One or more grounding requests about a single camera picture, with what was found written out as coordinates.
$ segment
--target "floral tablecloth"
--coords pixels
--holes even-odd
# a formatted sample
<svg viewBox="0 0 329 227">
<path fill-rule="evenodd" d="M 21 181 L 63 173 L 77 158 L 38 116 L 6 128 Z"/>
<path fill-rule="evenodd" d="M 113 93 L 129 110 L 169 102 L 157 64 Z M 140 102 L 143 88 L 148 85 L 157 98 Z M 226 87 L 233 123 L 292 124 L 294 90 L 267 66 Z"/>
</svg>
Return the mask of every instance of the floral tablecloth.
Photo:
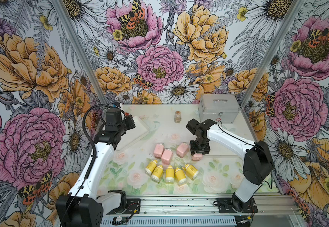
<svg viewBox="0 0 329 227">
<path fill-rule="evenodd" d="M 150 128 L 147 136 L 133 144 L 126 150 L 116 151 L 113 159 L 105 169 L 103 178 L 100 180 L 98 195 L 105 194 L 108 190 L 125 190 L 127 195 L 164 195 L 164 194 L 216 194 L 233 193 L 239 187 L 244 175 L 242 174 L 243 161 L 231 151 L 221 149 L 225 155 L 205 155 L 200 161 L 193 161 L 190 152 L 184 158 L 176 154 L 177 146 L 194 139 L 194 136 L 186 129 L 189 120 L 198 119 L 197 105 L 145 105 L 125 106 L 125 111 L 134 116 L 139 116 Z M 181 111 L 182 120 L 176 124 L 173 120 L 175 111 Z M 233 124 L 224 124 L 224 127 L 231 129 L 234 133 L 248 139 L 248 130 L 242 114 L 239 113 Z M 196 167 L 200 174 L 194 179 L 187 178 L 187 183 L 178 186 L 167 184 L 164 181 L 165 171 L 162 180 L 157 183 L 145 174 L 144 168 L 155 159 L 153 150 L 157 143 L 164 143 L 165 148 L 173 152 L 171 165 L 182 167 L 189 163 Z M 258 193 L 278 192 L 273 183 L 270 190 L 267 184 L 262 186 Z"/>
</svg>

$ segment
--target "wire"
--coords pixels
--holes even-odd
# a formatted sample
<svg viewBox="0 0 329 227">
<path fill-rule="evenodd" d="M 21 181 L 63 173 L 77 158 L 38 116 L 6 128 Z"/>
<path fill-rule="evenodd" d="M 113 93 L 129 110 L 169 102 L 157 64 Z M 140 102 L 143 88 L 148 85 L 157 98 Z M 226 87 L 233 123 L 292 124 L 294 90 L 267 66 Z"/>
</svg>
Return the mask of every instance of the wire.
<svg viewBox="0 0 329 227">
<path fill-rule="evenodd" d="M 250 145 L 250 146 L 255 147 L 255 145 L 253 145 L 253 144 L 249 144 L 249 143 L 247 143 L 247 142 L 245 142 L 245 141 L 243 141 L 243 140 L 241 140 L 241 139 L 239 139 L 239 138 L 237 138 L 237 137 L 231 135 L 230 133 L 227 133 L 227 132 L 225 132 L 224 130 L 222 130 L 222 129 L 221 129 L 221 127 L 222 127 L 222 122 L 221 122 L 221 127 L 220 127 L 220 125 L 219 125 L 219 122 L 221 122 L 221 121 L 219 121 L 219 120 L 217 121 L 217 126 L 218 126 L 218 128 L 219 128 L 222 132 L 228 134 L 228 135 L 231 136 L 231 137 L 234 137 L 235 139 L 240 140 L 240 141 L 243 142 L 243 143 L 246 143 L 246 144 L 248 144 L 248 145 Z"/>
</svg>

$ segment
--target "yellow bottle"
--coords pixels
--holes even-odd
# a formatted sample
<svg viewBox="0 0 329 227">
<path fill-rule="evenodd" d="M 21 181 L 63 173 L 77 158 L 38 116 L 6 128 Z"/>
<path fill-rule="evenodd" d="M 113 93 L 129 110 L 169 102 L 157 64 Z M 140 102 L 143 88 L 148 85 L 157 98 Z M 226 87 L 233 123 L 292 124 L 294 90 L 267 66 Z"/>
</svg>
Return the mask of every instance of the yellow bottle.
<svg viewBox="0 0 329 227">
<path fill-rule="evenodd" d="M 180 168 L 176 168 L 175 177 L 176 177 L 176 180 L 178 181 L 178 185 L 182 185 L 187 182 L 185 173 Z"/>
<path fill-rule="evenodd" d="M 144 171 L 146 172 L 146 174 L 148 174 L 149 176 L 152 175 L 154 169 L 157 166 L 157 160 L 152 160 L 148 166 L 144 169 Z"/>
<path fill-rule="evenodd" d="M 173 183 L 175 181 L 175 170 L 172 166 L 168 166 L 166 170 L 166 183 Z"/>
<path fill-rule="evenodd" d="M 152 178 L 153 180 L 159 182 L 160 179 L 162 178 L 162 175 L 163 175 L 163 166 L 162 166 L 162 165 L 159 165 L 159 166 L 157 166 L 157 167 L 154 169 L 151 178 Z"/>
<path fill-rule="evenodd" d="M 198 175 L 199 172 L 198 172 L 198 170 L 193 165 L 186 164 L 185 165 L 185 168 L 186 168 L 186 175 L 191 180 L 197 177 L 197 175 Z"/>
</svg>

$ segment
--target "pink bottle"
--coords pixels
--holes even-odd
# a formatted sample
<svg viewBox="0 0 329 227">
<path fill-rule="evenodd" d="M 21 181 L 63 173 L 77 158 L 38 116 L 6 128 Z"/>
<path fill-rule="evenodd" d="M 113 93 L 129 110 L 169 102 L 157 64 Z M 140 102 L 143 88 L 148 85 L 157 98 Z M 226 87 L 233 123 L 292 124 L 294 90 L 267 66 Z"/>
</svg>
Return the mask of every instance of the pink bottle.
<svg viewBox="0 0 329 227">
<path fill-rule="evenodd" d="M 156 158 L 161 158 L 164 150 L 164 145 L 163 144 L 157 144 L 156 147 L 154 148 L 154 157 Z"/>
<path fill-rule="evenodd" d="M 169 165 L 173 156 L 173 152 L 165 149 L 162 154 L 162 163 L 165 165 Z"/>
<path fill-rule="evenodd" d="M 188 151 L 189 151 L 188 145 L 185 143 L 181 143 L 177 148 L 177 155 L 183 158 L 185 157 Z"/>
<path fill-rule="evenodd" d="M 198 161 L 198 160 L 201 160 L 202 157 L 203 157 L 202 154 L 195 153 L 194 155 L 192 155 L 192 160 Z"/>
</svg>

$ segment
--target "silver metal case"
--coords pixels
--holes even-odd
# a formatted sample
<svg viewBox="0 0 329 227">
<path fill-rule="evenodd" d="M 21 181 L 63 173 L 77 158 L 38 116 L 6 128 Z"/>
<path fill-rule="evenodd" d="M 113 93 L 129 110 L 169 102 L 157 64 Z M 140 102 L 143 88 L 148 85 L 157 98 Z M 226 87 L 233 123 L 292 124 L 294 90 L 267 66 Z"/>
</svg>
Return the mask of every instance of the silver metal case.
<svg viewBox="0 0 329 227">
<path fill-rule="evenodd" d="M 233 123 L 239 111 L 239 104 L 232 94 L 203 94 L 198 106 L 201 122 L 220 119 L 222 123 Z"/>
</svg>

